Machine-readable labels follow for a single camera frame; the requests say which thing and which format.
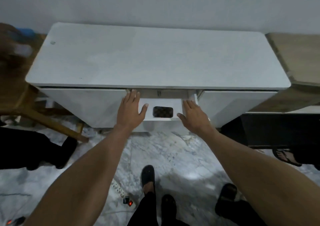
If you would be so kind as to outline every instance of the forearm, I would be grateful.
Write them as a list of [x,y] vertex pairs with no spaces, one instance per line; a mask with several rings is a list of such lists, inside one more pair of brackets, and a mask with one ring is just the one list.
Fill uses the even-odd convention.
[[129,135],[130,131],[114,127],[55,180],[25,225],[93,225]]
[[217,131],[202,138],[267,224],[319,224],[320,189],[305,175]]

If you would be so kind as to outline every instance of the sandal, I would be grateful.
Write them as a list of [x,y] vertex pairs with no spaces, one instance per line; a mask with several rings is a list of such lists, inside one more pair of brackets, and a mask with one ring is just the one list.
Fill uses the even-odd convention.
[[162,197],[161,202],[161,219],[162,222],[173,222],[177,216],[177,205],[173,196],[166,194]]
[[218,216],[221,216],[221,213],[219,210],[219,205],[220,205],[220,202],[221,201],[231,201],[231,202],[234,202],[234,199],[237,195],[237,187],[234,185],[234,184],[231,184],[231,183],[227,183],[225,184],[223,187],[222,187],[222,190],[221,190],[221,193],[220,193],[220,196],[218,198],[218,201],[217,201],[217,204],[214,208],[214,211],[216,212],[216,214]]
[[141,184],[142,184],[142,189],[144,187],[145,184],[149,183],[149,182],[153,182],[153,190],[154,192],[155,190],[155,175],[154,175],[154,168],[152,165],[147,165],[142,169],[141,172]]
[[[278,156],[278,153],[277,153],[277,152],[281,152],[281,153],[283,154],[283,156],[284,156],[287,160],[284,160],[284,159],[280,158],[280,157]],[[287,157],[287,155],[285,154],[285,152],[290,152],[290,153],[292,153],[292,151],[291,151],[290,149],[273,149],[273,150],[272,150],[273,155],[274,155],[278,160],[281,160],[282,162],[285,162],[285,163],[288,163],[288,164],[291,164],[291,165],[294,165],[294,166],[298,166],[298,167],[302,166],[302,164],[296,164],[296,163],[292,162],[292,161]]]

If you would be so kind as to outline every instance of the white power strip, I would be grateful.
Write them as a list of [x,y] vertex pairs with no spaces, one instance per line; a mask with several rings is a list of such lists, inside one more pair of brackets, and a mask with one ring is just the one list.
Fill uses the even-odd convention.
[[136,204],[130,195],[121,187],[120,183],[118,183],[115,179],[111,181],[111,188],[113,188],[116,193],[119,194],[120,198],[123,200],[123,204],[127,204],[130,208],[136,208]]

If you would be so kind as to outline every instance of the white tabletop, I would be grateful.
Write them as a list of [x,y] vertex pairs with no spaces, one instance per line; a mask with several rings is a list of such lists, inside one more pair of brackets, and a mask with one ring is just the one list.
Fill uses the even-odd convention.
[[26,81],[54,87],[290,86],[262,33],[71,23],[52,26]]

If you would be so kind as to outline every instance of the white wall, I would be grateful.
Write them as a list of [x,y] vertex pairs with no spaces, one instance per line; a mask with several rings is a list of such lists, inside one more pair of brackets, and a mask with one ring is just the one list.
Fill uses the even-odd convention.
[[0,22],[57,21],[320,34],[320,0],[0,0]]

